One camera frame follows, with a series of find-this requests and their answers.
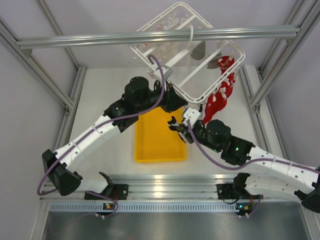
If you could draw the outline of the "white plastic clip hanger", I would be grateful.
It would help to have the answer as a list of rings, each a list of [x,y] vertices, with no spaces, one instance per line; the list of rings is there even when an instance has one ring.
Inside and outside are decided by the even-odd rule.
[[[212,25],[200,14],[184,2],[174,3],[157,17],[150,20],[139,32],[210,29]],[[202,60],[194,60],[191,53],[202,41],[205,41],[206,51]],[[160,43],[136,43],[129,47],[135,53],[138,63],[146,64],[151,78],[160,80],[157,65],[148,60],[148,55],[154,55],[160,64],[173,70],[167,79],[187,102],[203,103],[210,94],[216,93],[221,83],[229,74],[235,74],[245,60],[244,50],[231,40],[173,41]],[[220,68],[207,69],[207,65],[219,52],[222,56],[234,57],[234,64],[223,74]]]

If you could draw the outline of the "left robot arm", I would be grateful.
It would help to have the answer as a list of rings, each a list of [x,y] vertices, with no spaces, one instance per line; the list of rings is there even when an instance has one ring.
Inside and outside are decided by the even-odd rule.
[[[61,196],[74,192],[94,192],[103,199],[113,194],[113,182],[103,172],[92,175],[78,173],[79,165],[91,153],[111,138],[121,134],[138,121],[139,115],[160,107],[166,113],[172,113],[187,105],[172,84],[154,83],[149,88],[149,81],[137,76],[124,88],[124,94],[112,103],[81,135],[65,146],[55,150],[46,150],[42,154],[45,173]]]

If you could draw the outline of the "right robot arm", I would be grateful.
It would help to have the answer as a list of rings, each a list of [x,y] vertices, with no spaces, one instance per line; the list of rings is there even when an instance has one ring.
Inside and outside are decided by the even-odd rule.
[[[276,156],[252,142],[233,136],[230,127],[220,120],[205,125],[201,120],[168,122],[171,131],[182,141],[196,144],[214,165],[237,171],[233,192],[238,198],[273,196],[300,203],[306,209],[320,211],[320,169]]]

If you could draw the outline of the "striped black white sock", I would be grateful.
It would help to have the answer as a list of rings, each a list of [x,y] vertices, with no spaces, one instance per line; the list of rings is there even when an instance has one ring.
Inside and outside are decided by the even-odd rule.
[[[176,119],[174,116],[172,116],[172,117],[171,117],[171,120],[168,121],[167,123],[168,123],[168,126],[169,126],[169,125],[173,125],[173,124],[179,124],[178,121],[177,121],[177,119]],[[179,136],[179,138],[180,138],[184,143],[187,142],[185,136],[181,136],[181,135],[179,135],[179,134],[178,134],[178,136]]]

